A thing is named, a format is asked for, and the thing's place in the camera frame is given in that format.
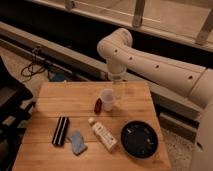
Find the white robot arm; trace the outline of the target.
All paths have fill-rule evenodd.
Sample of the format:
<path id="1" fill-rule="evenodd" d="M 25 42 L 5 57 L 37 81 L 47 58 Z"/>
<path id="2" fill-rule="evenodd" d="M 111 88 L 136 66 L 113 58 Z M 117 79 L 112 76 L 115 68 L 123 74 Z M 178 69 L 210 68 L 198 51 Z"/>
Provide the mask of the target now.
<path id="1" fill-rule="evenodd" d="M 200 106 L 190 171 L 213 171 L 213 69 L 136 50 L 133 38 L 119 28 L 97 43 L 106 60 L 109 78 L 122 77 L 126 69 L 164 86 Z"/>

